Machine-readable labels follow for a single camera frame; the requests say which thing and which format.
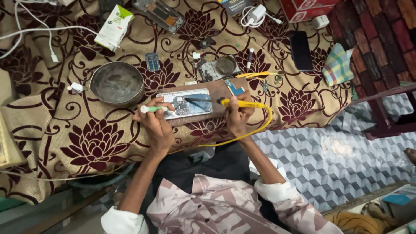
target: black smartphone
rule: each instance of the black smartphone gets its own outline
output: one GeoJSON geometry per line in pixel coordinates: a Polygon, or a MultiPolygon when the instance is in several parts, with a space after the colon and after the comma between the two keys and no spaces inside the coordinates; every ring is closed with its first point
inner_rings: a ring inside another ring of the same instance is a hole
{"type": "Polygon", "coordinates": [[[292,59],[300,72],[313,71],[311,51],[305,31],[289,31],[292,59]]]}

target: checkered cloth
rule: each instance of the checkered cloth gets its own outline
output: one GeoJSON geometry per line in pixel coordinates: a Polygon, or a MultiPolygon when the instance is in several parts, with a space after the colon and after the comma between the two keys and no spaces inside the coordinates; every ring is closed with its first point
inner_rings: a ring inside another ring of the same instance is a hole
{"type": "Polygon", "coordinates": [[[324,73],[325,81],[329,87],[352,80],[354,74],[349,68],[349,59],[352,50],[345,51],[342,45],[337,43],[329,53],[325,62],[322,73],[324,73]]]}

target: floral carpet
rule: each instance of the floral carpet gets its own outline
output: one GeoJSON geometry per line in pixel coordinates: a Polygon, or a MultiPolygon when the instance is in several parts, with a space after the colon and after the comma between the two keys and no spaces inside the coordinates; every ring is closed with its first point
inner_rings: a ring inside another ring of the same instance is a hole
{"type": "MultiPolygon", "coordinates": [[[[135,18],[115,52],[94,43],[94,35],[89,31],[57,30],[52,32],[52,47],[59,63],[53,63],[48,31],[23,35],[17,49],[0,60],[0,68],[9,72],[20,97],[0,107],[0,111],[27,159],[27,163],[9,171],[42,179],[63,179],[109,171],[115,165],[143,160],[149,141],[140,124],[131,120],[134,108],[113,108],[101,103],[91,92],[78,94],[65,88],[72,82],[88,86],[94,70],[111,61],[130,63],[143,75],[145,96],[141,102],[155,97],[161,88],[193,81],[197,71],[192,66],[192,52],[206,55],[207,60],[233,54],[244,73],[284,70],[287,74],[281,84],[275,85],[274,77],[267,77],[266,92],[262,80],[247,80],[253,100],[273,110],[270,130],[326,127],[351,102],[349,82],[328,87],[323,81],[321,69],[333,45],[332,36],[325,29],[313,30],[307,22],[288,24],[277,1],[261,3],[284,23],[279,25],[266,18],[255,29],[241,27],[240,15],[227,15],[217,1],[165,2],[185,16],[183,27],[172,35],[133,9],[128,1],[124,7],[135,18]],[[295,68],[288,30],[307,32],[313,71],[299,72],[295,68]],[[197,50],[206,37],[212,37],[214,43],[205,50],[197,50]],[[255,52],[251,68],[247,69],[245,64],[251,47],[255,52]],[[144,54],[148,52],[158,53],[160,71],[147,70],[144,54]]],[[[98,2],[94,0],[76,0],[67,7],[26,6],[50,27],[81,25],[94,31],[100,29],[98,2]]],[[[16,31],[14,4],[1,1],[0,10],[1,35],[16,31]]],[[[22,28],[43,27],[27,12],[21,11],[18,15],[22,28]]],[[[18,35],[7,45],[1,44],[4,48],[1,51],[7,51],[17,39],[18,35]]],[[[266,112],[257,109],[249,120],[248,130],[261,127],[265,120],[266,112]]],[[[224,117],[175,126],[173,132],[176,141],[171,151],[230,138],[224,117]]],[[[64,183],[0,174],[0,195],[37,204],[64,183]]]]}

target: wooden board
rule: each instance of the wooden board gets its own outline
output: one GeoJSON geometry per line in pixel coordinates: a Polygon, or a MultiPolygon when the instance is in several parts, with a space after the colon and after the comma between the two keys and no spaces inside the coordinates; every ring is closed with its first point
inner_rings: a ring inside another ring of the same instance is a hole
{"type": "MultiPolygon", "coordinates": [[[[244,90],[248,90],[247,81],[245,78],[233,78],[230,79],[230,81],[234,84],[235,88],[238,89],[240,87],[243,87],[244,90]]],[[[196,85],[185,85],[180,87],[173,87],[173,88],[166,88],[166,89],[160,89],[159,93],[166,93],[166,92],[177,92],[177,91],[186,91],[186,90],[197,90],[197,89],[208,89],[209,94],[211,96],[211,100],[217,100],[220,97],[230,98],[232,96],[230,90],[225,85],[224,80],[216,80],[211,82],[205,82],[205,83],[198,83],[196,85]]],[[[225,115],[225,107],[213,103],[212,104],[212,113],[207,115],[196,115],[196,116],[190,116],[190,117],[184,117],[184,118],[178,118],[178,119],[169,119],[167,122],[171,126],[177,126],[182,124],[188,124],[204,119],[209,118],[217,118],[225,115]]]]}

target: patterned shirt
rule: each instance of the patterned shirt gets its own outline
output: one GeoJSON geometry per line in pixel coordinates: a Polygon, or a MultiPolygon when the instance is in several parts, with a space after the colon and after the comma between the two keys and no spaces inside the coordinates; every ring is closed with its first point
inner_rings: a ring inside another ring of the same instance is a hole
{"type": "MultiPolygon", "coordinates": [[[[187,194],[163,179],[147,214],[159,233],[342,234],[289,182],[264,184],[259,180],[253,187],[243,181],[195,174],[192,193],[187,194]],[[262,217],[257,193],[273,204],[279,219],[292,232],[262,217]]],[[[101,218],[101,224],[108,234],[149,232],[143,215],[115,207],[101,218]]]]}

